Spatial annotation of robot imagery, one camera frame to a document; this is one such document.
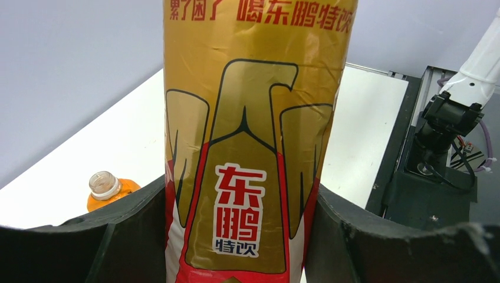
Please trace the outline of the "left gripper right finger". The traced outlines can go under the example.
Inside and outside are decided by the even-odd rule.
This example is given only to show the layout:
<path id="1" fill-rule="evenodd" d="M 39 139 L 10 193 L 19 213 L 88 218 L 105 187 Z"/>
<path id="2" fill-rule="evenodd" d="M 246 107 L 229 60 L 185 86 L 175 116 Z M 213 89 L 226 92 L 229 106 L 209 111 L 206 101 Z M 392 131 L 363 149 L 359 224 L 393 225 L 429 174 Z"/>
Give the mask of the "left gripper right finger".
<path id="1" fill-rule="evenodd" d="M 498 282 L 499 226 L 420 231 L 319 189 L 305 262 L 308 282 Z"/>

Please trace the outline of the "orange blue label bottle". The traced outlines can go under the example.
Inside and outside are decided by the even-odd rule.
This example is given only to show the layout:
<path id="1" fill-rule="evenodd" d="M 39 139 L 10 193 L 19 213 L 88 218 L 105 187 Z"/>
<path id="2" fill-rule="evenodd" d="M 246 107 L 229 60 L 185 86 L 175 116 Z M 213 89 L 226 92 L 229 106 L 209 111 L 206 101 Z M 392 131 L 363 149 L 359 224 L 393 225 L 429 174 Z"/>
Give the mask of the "orange blue label bottle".
<path id="1" fill-rule="evenodd" d="M 135 181 L 120 179 L 108 171 L 92 175 L 88 181 L 90 194 L 87 200 L 88 212 L 93 212 L 141 189 Z"/>

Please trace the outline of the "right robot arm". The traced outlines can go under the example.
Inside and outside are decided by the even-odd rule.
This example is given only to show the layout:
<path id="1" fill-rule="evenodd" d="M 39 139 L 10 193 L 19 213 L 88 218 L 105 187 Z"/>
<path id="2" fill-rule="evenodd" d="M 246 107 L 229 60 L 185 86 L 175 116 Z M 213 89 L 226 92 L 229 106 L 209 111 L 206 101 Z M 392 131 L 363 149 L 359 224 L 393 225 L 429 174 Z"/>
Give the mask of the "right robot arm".
<path id="1" fill-rule="evenodd" d="M 441 86 L 421 114 L 423 125 L 414 137 L 412 167 L 424 176 L 437 175 L 442 158 L 456 136 L 467 135 L 483 117 L 482 109 L 499 80 L 499 14 L 463 63 Z"/>

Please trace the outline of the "gold red label bottle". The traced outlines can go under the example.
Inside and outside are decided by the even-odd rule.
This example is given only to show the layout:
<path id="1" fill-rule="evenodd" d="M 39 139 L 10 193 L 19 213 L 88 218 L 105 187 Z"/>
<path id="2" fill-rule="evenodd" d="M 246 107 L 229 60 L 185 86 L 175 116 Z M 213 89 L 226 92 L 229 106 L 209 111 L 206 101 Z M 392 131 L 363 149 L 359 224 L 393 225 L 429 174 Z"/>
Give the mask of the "gold red label bottle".
<path id="1" fill-rule="evenodd" d="M 164 1 L 167 282 L 300 282 L 357 6 Z"/>

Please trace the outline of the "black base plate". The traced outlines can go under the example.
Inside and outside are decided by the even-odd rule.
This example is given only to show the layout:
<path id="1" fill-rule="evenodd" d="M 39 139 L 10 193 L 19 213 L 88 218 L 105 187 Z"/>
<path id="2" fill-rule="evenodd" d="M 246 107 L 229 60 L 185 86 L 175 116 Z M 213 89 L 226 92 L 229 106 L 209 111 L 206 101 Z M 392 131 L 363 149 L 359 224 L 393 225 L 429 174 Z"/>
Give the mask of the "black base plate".
<path id="1" fill-rule="evenodd" d="M 470 165 L 449 167 L 448 151 L 459 151 L 455 139 L 479 124 L 482 106 L 433 87 L 432 70 L 403 79 L 409 85 L 366 209 L 421 230 L 468 222 L 477 179 Z"/>

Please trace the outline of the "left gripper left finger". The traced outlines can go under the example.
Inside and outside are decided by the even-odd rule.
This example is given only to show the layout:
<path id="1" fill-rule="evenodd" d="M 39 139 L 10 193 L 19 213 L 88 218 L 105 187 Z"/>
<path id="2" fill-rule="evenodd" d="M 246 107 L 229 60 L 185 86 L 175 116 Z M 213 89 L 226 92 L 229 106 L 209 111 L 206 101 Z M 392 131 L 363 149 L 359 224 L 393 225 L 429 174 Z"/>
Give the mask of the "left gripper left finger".
<path id="1" fill-rule="evenodd" d="M 165 282 L 165 179 L 59 226 L 1 228 L 2 282 Z"/>

